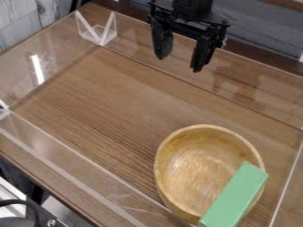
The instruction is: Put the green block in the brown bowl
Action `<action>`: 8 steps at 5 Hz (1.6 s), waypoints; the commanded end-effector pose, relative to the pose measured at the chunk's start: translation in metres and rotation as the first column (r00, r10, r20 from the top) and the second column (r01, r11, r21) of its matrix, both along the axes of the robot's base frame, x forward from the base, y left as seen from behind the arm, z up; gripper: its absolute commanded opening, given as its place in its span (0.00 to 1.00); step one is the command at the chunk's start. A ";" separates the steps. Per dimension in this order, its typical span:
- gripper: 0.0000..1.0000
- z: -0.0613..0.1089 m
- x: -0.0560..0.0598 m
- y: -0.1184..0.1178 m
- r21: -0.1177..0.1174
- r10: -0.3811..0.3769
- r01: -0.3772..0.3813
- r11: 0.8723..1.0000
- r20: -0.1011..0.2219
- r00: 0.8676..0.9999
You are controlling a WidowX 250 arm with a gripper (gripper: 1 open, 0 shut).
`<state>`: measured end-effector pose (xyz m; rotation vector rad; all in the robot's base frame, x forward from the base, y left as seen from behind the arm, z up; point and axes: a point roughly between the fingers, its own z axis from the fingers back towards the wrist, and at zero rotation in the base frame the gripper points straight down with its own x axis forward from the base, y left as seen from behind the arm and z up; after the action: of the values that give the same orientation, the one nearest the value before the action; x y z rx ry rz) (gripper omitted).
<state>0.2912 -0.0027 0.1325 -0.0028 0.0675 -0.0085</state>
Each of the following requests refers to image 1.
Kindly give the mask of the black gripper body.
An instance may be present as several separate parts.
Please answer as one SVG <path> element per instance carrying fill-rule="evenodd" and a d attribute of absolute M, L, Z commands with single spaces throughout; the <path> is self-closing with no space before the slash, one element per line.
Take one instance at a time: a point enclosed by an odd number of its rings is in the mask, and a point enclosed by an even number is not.
<path fill-rule="evenodd" d="M 230 27 L 228 20 L 214 12 L 214 0 L 151 0 L 148 22 L 157 19 L 172 33 L 198 39 L 202 35 L 214 39 L 215 47 L 224 45 L 224 36 Z"/>

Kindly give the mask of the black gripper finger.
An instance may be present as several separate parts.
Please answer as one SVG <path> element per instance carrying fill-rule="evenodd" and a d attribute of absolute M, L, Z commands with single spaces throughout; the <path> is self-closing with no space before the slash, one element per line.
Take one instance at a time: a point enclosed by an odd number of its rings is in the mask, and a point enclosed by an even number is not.
<path fill-rule="evenodd" d="M 151 19 L 151 39 L 157 59 L 164 59 L 172 53 L 172 30 L 157 19 Z"/>
<path fill-rule="evenodd" d="M 203 70 L 204 65 L 210 63 L 214 54 L 214 39 L 210 36 L 203 35 L 196 40 L 196 46 L 193 48 L 193 55 L 191 60 L 191 69 L 195 73 Z"/>

